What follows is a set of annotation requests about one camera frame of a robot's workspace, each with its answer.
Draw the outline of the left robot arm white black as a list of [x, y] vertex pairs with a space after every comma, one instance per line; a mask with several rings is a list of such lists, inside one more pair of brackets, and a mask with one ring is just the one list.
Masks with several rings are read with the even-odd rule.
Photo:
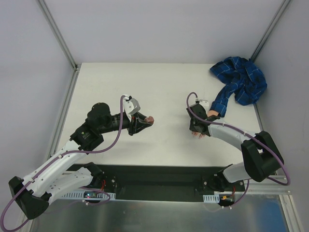
[[126, 129], [129, 135], [134, 135], [154, 123], [153, 117], [139, 112], [140, 106], [135, 100], [123, 100], [120, 109], [119, 114], [112, 115], [107, 104], [100, 102], [93, 105], [85, 122], [62, 149], [31, 174], [23, 178], [15, 176], [9, 181], [12, 197], [27, 219], [37, 218], [52, 202], [68, 192], [80, 187], [103, 185], [103, 171], [92, 162], [73, 174], [61, 177], [70, 166], [92, 154], [103, 143], [103, 134]]

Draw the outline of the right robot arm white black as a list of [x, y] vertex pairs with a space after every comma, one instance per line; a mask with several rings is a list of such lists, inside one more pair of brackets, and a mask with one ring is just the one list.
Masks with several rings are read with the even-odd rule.
[[256, 182], [269, 179], [284, 186], [290, 184], [289, 178], [284, 183], [271, 177], [284, 166], [284, 160], [268, 132], [246, 132], [225, 123], [219, 116], [208, 117], [199, 102], [187, 106], [186, 109], [190, 116], [191, 132], [218, 138], [242, 153], [243, 162], [230, 164], [214, 174], [207, 181], [209, 188], [223, 192], [232, 188], [238, 181], [250, 179]]

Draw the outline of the red nail polish bottle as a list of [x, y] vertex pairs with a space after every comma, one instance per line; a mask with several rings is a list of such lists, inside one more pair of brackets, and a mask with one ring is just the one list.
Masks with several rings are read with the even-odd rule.
[[154, 118], [152, 116], [148, 116], [144, 120], [146, 123], [153, 124], [154, 123]]

